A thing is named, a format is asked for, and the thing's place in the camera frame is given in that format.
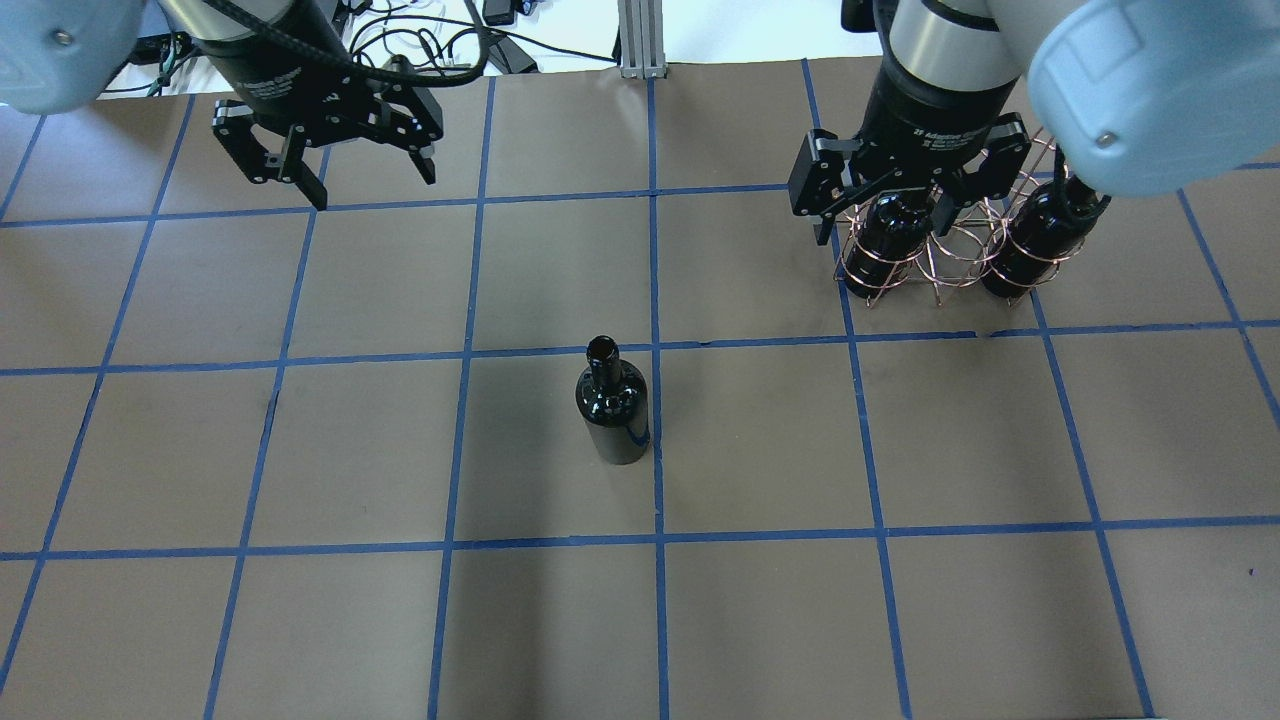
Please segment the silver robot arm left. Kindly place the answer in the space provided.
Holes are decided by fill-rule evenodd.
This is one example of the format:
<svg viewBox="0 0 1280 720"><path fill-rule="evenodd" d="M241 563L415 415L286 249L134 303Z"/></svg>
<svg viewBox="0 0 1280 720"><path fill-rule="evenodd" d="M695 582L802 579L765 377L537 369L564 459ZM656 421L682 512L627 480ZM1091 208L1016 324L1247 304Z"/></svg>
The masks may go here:
<svg viewBox="0 0 1280 720"><path fill-rule="evenodd" d="M212 137L250 183L294 186L323 210L326 188L306 152L355 140L399 149L436 181L440 79L401 55L356 61L317 1L5 1L1 31L3 104L18 111L73 111L132 64L155 67L148 90L159 91L200 56L232 91Z"/></svg>

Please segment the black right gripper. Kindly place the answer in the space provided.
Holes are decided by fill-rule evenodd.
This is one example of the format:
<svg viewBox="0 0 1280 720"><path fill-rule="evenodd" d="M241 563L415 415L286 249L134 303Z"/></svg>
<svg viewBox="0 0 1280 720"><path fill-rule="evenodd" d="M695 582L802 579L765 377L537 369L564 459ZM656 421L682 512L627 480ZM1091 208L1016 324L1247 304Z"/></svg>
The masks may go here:
<svg viewBox="0 0 1280 720"><path fill-rule="evenodd" d="M1005 111L1014 83L956 91L879 65L859 131L806 132L787 182L796 217L833 217L881 193L933 190L932 234L943 238L972 205L1002 199L1030 152L1023 117Z"/></svg>

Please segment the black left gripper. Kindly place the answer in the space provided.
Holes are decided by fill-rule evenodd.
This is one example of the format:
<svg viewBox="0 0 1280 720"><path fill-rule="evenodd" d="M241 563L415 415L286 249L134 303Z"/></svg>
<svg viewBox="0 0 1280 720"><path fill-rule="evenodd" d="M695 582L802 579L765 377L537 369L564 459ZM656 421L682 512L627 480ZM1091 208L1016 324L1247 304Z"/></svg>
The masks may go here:
<svg viewBox="0 0 1280 720"><path fill-rule="evenodd" d="M211 61L236 94L216 102L212 135L247 181L293 184L324 211L328 192L306 163L306 149L366 138L403 150L422 182L436 183L434 143L444 136L444 118L428 88L364 79L292 55Z"/></svg>

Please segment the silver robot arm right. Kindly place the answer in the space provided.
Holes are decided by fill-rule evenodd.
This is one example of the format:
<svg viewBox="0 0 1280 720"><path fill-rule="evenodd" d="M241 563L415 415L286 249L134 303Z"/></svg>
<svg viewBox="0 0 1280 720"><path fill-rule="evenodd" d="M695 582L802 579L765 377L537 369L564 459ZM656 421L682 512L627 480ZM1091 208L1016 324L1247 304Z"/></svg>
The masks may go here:
<svg viewBox="0 0 1280 720"><path fill-rule="evenodd" d="M1275 1L846 1L883 56L860 129L806 133L788 178L827 241L882 193L940 191L934 228L1012 187L1019 81L1068 167L1110 196L1167 193L1277 145Z"/></svg>

